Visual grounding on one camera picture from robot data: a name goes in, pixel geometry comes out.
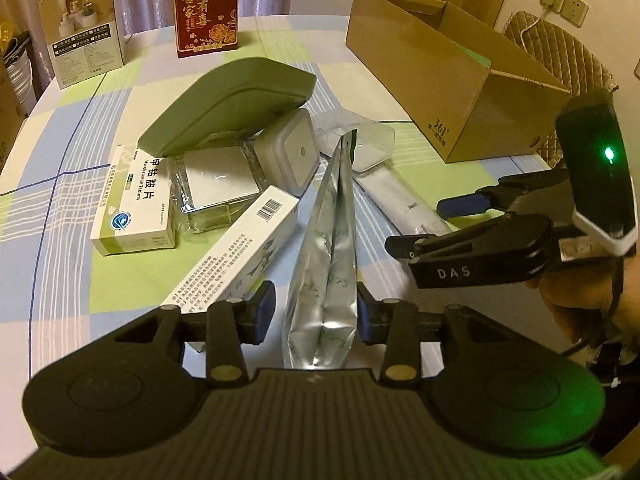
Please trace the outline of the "person's right hand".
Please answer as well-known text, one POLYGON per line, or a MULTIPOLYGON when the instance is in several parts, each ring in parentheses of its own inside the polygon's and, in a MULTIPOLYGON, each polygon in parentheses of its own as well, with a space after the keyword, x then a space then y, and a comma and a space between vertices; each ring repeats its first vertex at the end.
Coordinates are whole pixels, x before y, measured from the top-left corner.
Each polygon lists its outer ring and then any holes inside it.
MULTIPOLYGON (((577 344, 588 310, 606 315, 613 299, 612 271, 607 262, 546 272, 526 282, 538 289, 563 335, 577 344)), ((625 335, 639 340, 639 256, 625 259, 624 288, 611 321, 625 335)))

